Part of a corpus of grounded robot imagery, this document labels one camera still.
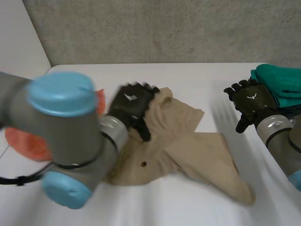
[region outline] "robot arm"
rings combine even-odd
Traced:
[[[122,87],[98,119],[94,86],[85,75],[53,73],[31,81],[0,73],[0,125],[45,138],[53,166],[43,188],[56,203],[79,209],[115,164],[130,127],[150,139],[140,122],[156,92],[149,85]]]
[[[283,115],[272,115],[262,120],[256,131],[289,181],[301,191],[301,118],[293,127]]]
[[[289,181],[301,191],[301,118],[293,126],[276,110],[276,102],[268,90],[255,80],[240,81],[224,92],[242,113],[236,131],[242,133],[254,124]]]

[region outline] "black cable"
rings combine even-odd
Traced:
[[[0,185],[17,185],[23,186],[25,184],[37,181],[43,177],[46,171],[52,166],[52,162],[47,164],[45,167],[39,171],[29,175],[29,176],[20,176],[15,179],[2,178],[0,177]]]

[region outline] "light blue joint cap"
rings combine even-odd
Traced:
[[[301,170],[294,172],[288,177],[289,182],[291,182],[295,188],[301,191]]]
[[[92,81],[77,72],[49,73],[30,82],[27,90],[27,101],[52,116],[77,117],[97,107]]]
[[[56,203],[70,209],[80,209],[92,196],[92,192],[81,182],[58,172],[47,172],[42,179],[47,196]]]

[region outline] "white wall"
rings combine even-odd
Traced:
[[[34,78],[50,68],[22,0],[0,0],[0,71]]]

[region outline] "white logo on glove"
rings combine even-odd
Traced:
[[[256,96],[257,96],[257,93],[255,93],[254,97],[246,97],[246,98],[255,100],[255,97],[256,97]]]
[[[134,95],[132,95],[131,97],[128,96],[127,94],[124,94],[124,95],[126,96],[126,98],[127,98],[129,101],[132,101],[132,100],[136,100],[136,99],[137,99],[137,97],[134,96]]]

